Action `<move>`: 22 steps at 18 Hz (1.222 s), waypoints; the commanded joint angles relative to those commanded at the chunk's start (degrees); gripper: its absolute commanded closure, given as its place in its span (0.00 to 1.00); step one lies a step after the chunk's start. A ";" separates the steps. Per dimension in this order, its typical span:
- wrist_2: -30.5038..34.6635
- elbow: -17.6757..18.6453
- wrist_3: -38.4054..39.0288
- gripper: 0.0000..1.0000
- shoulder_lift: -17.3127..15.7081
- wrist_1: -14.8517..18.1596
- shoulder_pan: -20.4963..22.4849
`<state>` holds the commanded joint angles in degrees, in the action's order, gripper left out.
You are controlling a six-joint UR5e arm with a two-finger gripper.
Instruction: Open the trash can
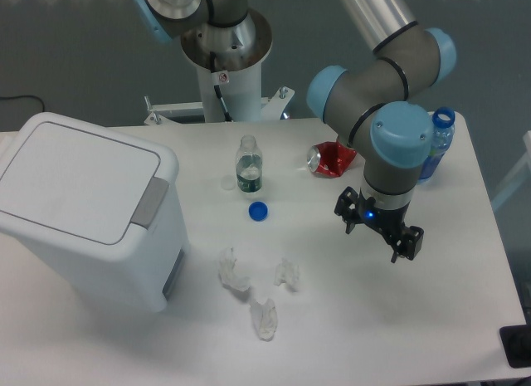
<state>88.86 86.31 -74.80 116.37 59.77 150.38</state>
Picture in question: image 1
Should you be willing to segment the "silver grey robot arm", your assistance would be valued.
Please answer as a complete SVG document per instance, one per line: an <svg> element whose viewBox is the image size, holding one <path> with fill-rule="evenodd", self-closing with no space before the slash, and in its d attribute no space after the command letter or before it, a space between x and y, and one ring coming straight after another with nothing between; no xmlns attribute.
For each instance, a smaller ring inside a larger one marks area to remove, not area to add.
<svg viewBox="0 0 531 386"><path fill-rule="evenodd" d="M269 54L268 22L248 0L134 0L148 29L162 41L179 39L205 82L206 120L233 122L261 117L261 80L236 79ZM341 0L375 56L352 74L329 66L311 81L306 102L338 136L342 149L365 161L359 190L340 194L335 213L348 230L363 224L413 259L423 230L404 222L430 149L433 122L410 98L443 80L454 68L452 39L421 27L403 0Z"/></svg>

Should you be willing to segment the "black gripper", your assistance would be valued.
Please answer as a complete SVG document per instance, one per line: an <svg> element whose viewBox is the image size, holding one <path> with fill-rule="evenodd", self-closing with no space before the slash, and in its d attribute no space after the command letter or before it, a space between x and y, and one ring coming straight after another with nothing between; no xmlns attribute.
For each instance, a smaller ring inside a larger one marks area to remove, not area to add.
<svg viewBox="0 0 531 386"><path fill-rule="evenodd" d="M347 234L358 224L380 234L392 245L391 263L399 257L413 261L421 250L424 229L405 225L409 203L410 193L388 195L373 188L361 188L358 195L352 187L346 187L337 199L334 214L345 223Z"/></svg>

